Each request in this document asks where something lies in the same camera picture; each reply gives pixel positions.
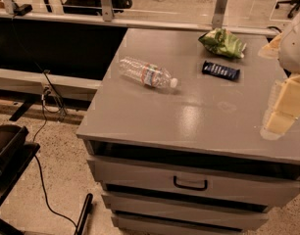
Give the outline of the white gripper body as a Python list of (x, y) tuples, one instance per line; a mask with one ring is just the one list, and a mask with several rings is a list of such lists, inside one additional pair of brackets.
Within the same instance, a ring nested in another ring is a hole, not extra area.
[(300, 73), (300, 11), (282, 33), (278, 59), (282, 68)]

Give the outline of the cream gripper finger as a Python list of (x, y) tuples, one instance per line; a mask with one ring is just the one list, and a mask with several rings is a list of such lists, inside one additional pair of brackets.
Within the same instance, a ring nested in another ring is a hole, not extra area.
[(263, 58), (277, 59), (281, 37), (281, 33), (274, 37), (272, 41), (259, 50), (258, 55)]
[(299, 117), (300, 74), (293, 74), (273, 85), (263, 117), (263, 134), (283, 135)]

